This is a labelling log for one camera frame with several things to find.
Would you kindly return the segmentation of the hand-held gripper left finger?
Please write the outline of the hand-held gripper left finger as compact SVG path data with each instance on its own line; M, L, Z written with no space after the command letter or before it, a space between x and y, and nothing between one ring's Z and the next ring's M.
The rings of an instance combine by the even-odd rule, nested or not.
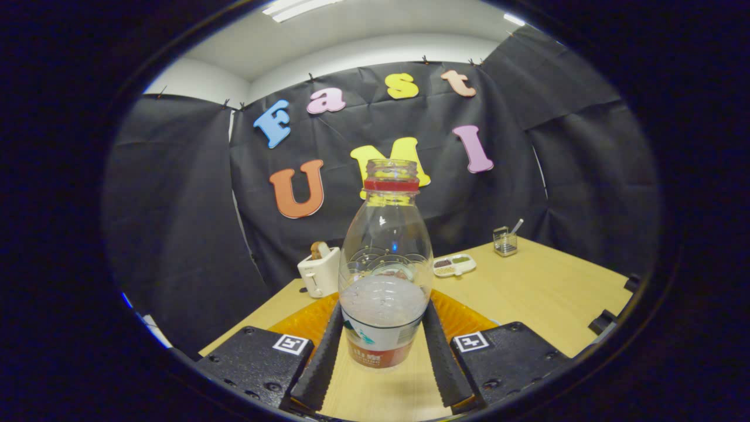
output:
M334 293L270 329L244 326L196 366L249 400L314 414L329 390L342 329Z

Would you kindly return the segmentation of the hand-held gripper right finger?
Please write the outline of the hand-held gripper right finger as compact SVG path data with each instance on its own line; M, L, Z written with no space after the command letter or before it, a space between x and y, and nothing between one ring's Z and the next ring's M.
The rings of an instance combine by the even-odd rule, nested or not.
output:
M499 406L570 362L524 323L495 323L437 290L422 325L442 404L454 414Z

